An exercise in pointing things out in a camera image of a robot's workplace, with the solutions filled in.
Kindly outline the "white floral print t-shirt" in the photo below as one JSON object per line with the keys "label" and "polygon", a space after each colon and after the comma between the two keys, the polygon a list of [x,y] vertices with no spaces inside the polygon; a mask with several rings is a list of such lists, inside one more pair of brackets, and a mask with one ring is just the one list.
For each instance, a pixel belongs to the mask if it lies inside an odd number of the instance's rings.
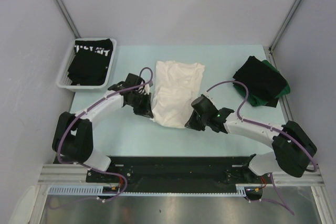
{"label": "white floral print t-shirt", "polygon": [[185,128],[198,97],[205,66],[174,60],[157,61],[152,100],[153,121],[164,127]]}

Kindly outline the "white plastic laundry basket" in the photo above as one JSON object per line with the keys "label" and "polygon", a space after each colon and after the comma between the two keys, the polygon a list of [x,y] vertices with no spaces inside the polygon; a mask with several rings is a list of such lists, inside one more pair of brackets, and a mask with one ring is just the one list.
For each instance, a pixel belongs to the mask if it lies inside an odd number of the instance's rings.
{"label": "white plastic laundry basket", "polygon": [[[100,86],[73,86],[71,84],[71,80],[68,78],[68,69],[70,64],[72,63],[74,57],[75,57],[75,53],[74,53],[74,44],[76,40],[103,40],[103,39],[111,39],[113,42],[113,46],[114,46],[114,50],[112,53],[112,57],[111,57],[111,61],[109,63],[109,68],[108,68],[108,72],[107,72],[107,76],[105,79],[104,84],[100,85]],[[64,89],[68,89],[72,92],[78,92],[78,91],[82,91],[82,90],[99,90],[102,91],[103,89],[105,89],[107,87],[108,84],[108,80],[109,80],[109,75],[111,72],[111,68],[112,68],[112,63],[113,63],[113,57],[114,57],[114,53],[115,53],[115,49],[116,49],[116,45],[117,42],[112,39],[112,38],[79,38],[76,39],[73,42],[70,43],[70,46],[67,50],[67,53],[65,54],[65,58],[63,60],[63,63],[61,65],[61,68],[59,70],[59,74],[56,80],[56,84],[58,87],[60,88],[64,88]]]}

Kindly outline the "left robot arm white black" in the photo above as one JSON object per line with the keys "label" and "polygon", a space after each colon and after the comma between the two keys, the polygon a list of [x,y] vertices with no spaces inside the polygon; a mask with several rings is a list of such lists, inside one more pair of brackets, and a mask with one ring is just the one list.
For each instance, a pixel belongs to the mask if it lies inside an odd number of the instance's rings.
{"label": "left robot arm white black", "polygon": [[141,76],[129,73],[124,81],[108,87],[98,101],[77,112],[64,112],[59,116],[52,143],[58,161],[62,157],[75,163],[98,170],[98,176],[105,182],[115,178],[116,169],[111,159],[94,147],[94,128],[113,112],[130,106],[135,115],[152,119],[151,93],[152,80],[145,81]]}

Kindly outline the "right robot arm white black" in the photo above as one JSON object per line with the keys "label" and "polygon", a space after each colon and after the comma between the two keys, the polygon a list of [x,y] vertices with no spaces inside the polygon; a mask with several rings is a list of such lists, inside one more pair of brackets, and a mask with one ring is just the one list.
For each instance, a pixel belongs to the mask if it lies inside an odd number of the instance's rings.
{"label": "right robot arm white black", "polygon": [[216,133],[244,136],[272,148],[266,154],[253,154],[242,169],[243,179],[249,183],[254,183],[261,175],[281,170],[300,178],[317,152],[313,141],[294,121],[272,125],[245,119],[232,109],[217,109],[205,95],[195,99],[191,106],[193,112],[185,123],[186,128],[204,131],[209,127]]}

